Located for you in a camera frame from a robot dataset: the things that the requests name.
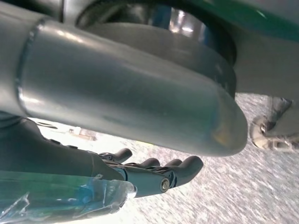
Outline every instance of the shiny metal surface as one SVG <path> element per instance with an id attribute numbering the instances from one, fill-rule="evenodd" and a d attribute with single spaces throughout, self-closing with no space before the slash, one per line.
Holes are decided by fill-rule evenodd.
<path id="1" fill-rule="evenodd" d="M 166 5 L 101 2 L 94 4 L 92 7 L 84 11 L 79 17 L 77 26 L 94 34 L 103 34 L 104 37 L 109 39 L 109 35 L 101 31 L 100 24 L 116 22 L 137 23 L 165 29 L 173 33 L 174 38 L 175 35 L 183 35 L 191 41 L 196 41 L 215 50 L 231 65 L 236 60 L 236 49 L 233 40 L 223 28 L 211 21 L 209 21 L 209 26 L 207 26 L 192 14 Z M 122 37 L 126 35 L 126 30 L 115 28 L 115 32 L 118 32 L 119 39 L 122 39 L 121 42 L 126 41 L 125 37 Z M 134 35 L 137 36 L 135 39 L 139 38 L 140 35 L 137 28 L 135 27 L 136 30 L 133 32 Z"/>
<path id="2" fill-rule="evenodd" d="M 247 140 L 231 96 L 178 65 L 52 21 L 26 55 L 20 99 L 31 117 L 193 154 L 236 154 Z"/>
<path id="3" fill-rule="evenodd" d="M 37 13 L 51 16 L 57 21 L 63 21 L 63 0 L 2 0 L 9 4 L 25 8 Z"/>
<path id="4" fill-rule="evenodd" d="M 165 29 L 134 23 L 98 24 L 86 31 L 203 74 L 235 97 L 236 76 L 234 73 L 224 74 L 221 69 L 230 70 L 227 61 L 222 57 L 208 57 L 205 50 L 207 47 L 198 41 Z"/>

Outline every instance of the metal pipe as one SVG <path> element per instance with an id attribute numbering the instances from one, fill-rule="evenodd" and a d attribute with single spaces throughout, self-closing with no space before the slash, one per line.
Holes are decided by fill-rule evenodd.
<path id="1" fill-rule="evenodd" d="M 16 19 L 15 10 L 0 3 L 0 89 L 9 97 L 0 110 L 192 154 L 232 155 L 246 144 L 244 114 L 212 80 L 27 11 Z"/>

